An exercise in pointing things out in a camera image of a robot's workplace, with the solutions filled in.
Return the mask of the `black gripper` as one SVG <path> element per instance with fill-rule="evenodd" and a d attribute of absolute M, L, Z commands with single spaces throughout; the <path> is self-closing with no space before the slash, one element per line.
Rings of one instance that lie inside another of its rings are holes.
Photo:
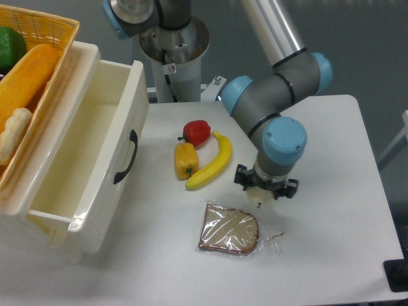
<path fill-rule="evenodd" d="M 258 187 L 262 190 L 273 191 L 274 199 L 292 199 L 297 193 L 299 180 L 288 179 L 285 175 L 269 175 L 260 169 L 248 170 L 246 166 L 238 164 L 235 171 L 234 183 L 239 184 L 246 191 L 249 187 Z"/>

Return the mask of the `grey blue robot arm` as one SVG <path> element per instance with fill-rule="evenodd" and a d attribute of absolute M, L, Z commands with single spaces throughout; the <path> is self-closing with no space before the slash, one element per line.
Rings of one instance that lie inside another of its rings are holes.
<path fill-rule="evenodd" d="M 158 102 L 200 99 L 201 57 L 209 33 L 191 13 L 190 1 L 104 1 L 102 6 L 118 37 L 139 38 L 152 65 Z M 217 93 L 258 151 L 251 169 L 237 167 L 234 181 L 274 198 L 291 198 L 298 181 L 288 175 L 303 154 L 307 136 L 298 121 L 282 112 L 327 88 L 332 66 L 323 54 L 307 50 L 280 1 L 243 1 L 242 6 L 273 75 L 259 83 L 239 76 Z"/>

